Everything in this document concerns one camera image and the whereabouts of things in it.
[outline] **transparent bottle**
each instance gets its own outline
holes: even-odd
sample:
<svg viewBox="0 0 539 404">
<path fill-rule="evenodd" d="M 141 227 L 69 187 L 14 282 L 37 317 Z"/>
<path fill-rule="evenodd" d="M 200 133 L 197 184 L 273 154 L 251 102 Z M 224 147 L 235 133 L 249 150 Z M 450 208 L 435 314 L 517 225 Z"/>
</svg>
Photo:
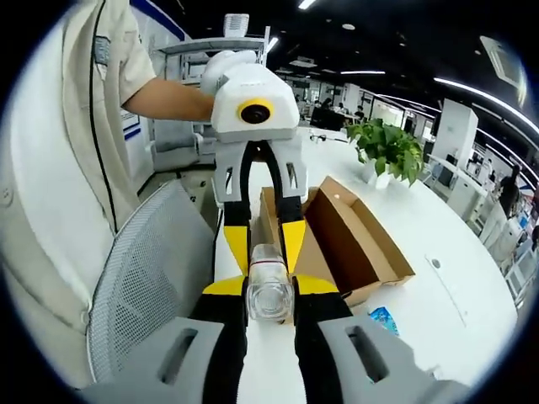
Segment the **transparent bottle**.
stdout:
<svg viewBox="0 0 539 404">
<path fill-rule="evenodd" d="M 246 299 L 254 320 L 281 322 L 293 313 L 294 288 L 284 260 L 272 244 L 254 247 Z"/>
</svg>

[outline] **blue packet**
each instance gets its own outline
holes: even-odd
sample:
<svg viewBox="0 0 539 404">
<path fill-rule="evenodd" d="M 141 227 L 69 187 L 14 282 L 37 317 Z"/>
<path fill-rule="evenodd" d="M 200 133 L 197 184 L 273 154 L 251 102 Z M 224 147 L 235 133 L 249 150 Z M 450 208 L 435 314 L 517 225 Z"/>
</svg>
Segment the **blue packet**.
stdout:
<svg viewBox="0 0 539 404">
<path fill-rule="evenodd" d="M 369 316 L 375 322 L 379 322 L 389 332 L 392 332 L 397 337 L 399 336 L 398 330 L 397 330 L 397 324 L 395 324 L 395 321 L 393 320 L 393 317 L 391 316 L 389 311 L 386 309 L 386 307 L 378 307 L 377 309 L 372 311 L 369 314 Z"/>
</svg>

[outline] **camera lens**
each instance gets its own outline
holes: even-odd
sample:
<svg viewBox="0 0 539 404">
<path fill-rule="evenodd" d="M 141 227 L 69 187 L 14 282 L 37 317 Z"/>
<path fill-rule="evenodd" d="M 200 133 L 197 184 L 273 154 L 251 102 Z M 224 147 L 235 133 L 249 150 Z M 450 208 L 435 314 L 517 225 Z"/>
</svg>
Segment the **camera lens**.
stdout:
<svg viewBox="0 0 539 404">
<path fill-rule="evenodd" d="M 248 124 L 261 124 L 271 116 L 270 110 L 259 104 L 249 105 L 242 110 L 242 120 Z"/>
</svg>

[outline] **white table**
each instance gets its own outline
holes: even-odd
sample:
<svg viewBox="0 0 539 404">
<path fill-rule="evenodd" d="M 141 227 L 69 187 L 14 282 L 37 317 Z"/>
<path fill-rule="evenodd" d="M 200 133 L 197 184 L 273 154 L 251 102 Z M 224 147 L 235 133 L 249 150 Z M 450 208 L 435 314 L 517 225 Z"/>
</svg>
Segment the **white table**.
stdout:
<svg viewBox="0 0 539 404">
<path fill-rule="evenodd" d="M 360 118 L 357 115 L 345 114 L 344 112 L 337 112 L 337 114 L 343 115 L 346 119 L 351 120 L 353 125 L 357 124 L 357 121 Z"/>
<path fill-rule="evenodd" d="M 416 364 L 434 369 L 441 379 L 475 384 L 496 361 L 516 324 L 510 292 L 493 259 L 464 222 L 421 182 L 408 188 L 390 183 L 375 190 L 360 179 L 361 165 L 346 143 L 315 144 L 310 133 L 344 139 L 330 130 L 301 128 L 309 186 L 331 175 L 358 194 L 386 228 L 416 275 L 402 286 L 375 292 L 366 304 L 385 306 L 402 340 L 414 349 Z M 271 186 L 263 163 L 251 169 L 249 195 L 253 215 L 259 193 Z M 222 231 L 217 240 L 216 276 L 237 276 L 237 267 Z M 436 258 L 436 270 L 430 260 Z M 302 375 L 294 354 L 294 327 L 250 322 L 248 353 L 238 403 L 305 402 Z"/>
<path fill-rule="evenodd" d="M 429 157 L 434 160 L 435 162 L 438 162 L 443 167 L 447 168 L 449 171 L 457 175 L 458 177 L 464 179 L 469 185 L 471 185 L 476 192 L 482 197 L 486 198 L 488 195 L 488 191 L 483 188 L 476 180 L 474 180 L 472 177 L 470 177 L 470 174 L 466 173 L 465 171 L 461 170 L 459 167 L 454 166 L 447 160 L 444 160 L 443 158 L 439 158 L 437 156 L 432 156 L 429 154 Z"/>
</svg>

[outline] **human arm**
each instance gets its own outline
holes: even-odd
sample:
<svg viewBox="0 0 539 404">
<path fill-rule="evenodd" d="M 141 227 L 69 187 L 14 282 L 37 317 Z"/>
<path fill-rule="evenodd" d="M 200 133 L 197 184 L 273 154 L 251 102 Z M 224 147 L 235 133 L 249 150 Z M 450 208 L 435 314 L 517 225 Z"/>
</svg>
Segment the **human arm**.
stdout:
<svg viewBox="0 0 539 404">
<path fill-rule="evenodd" d="M 213 97 L 180 82 L 156 77 L 131 12 L 125 15 L 120 64 L 120 103 L 133 114 L 155 120 L 210 120 Z"/>
<path fill-rule="evenodd" d="M 214 98 L 192 88 L 155 77 L 123 105 L 133 114 L 154 120 L 210 120 Z"/>
</svg>

